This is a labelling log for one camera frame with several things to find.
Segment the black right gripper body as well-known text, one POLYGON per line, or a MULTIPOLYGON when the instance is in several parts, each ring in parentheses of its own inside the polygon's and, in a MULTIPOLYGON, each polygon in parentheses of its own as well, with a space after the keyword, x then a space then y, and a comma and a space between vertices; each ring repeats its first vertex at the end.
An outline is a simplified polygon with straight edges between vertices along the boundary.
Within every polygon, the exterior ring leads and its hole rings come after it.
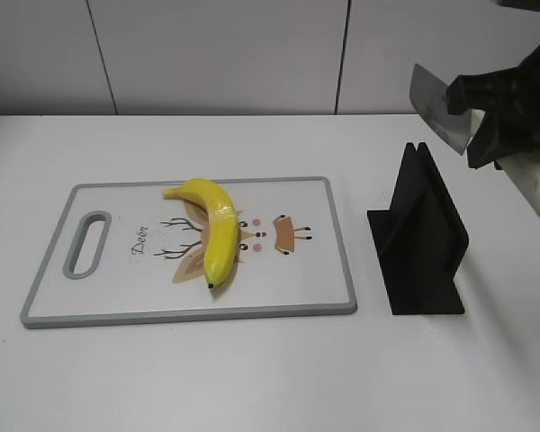
POLYGON ((519 146, 540 152, 540 45, 512 70, 501 107, 499 120, 524 141, 519 146))

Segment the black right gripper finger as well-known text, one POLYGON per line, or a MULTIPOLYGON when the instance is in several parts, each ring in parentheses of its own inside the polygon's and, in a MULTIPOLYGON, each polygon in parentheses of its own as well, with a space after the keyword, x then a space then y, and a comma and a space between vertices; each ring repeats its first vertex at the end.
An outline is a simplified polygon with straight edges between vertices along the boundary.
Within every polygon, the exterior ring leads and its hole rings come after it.
POLYGON ((517 153, 525 147, 526 141, 524 130, 485 113, 466 149, 468 167, 479 169, 517 153))
POLYGON ((501 114, 515 109, 520 101, 522 77, 513 68, 480 75, 459 75, 445 91, 449 114, 481 110, 501 114))

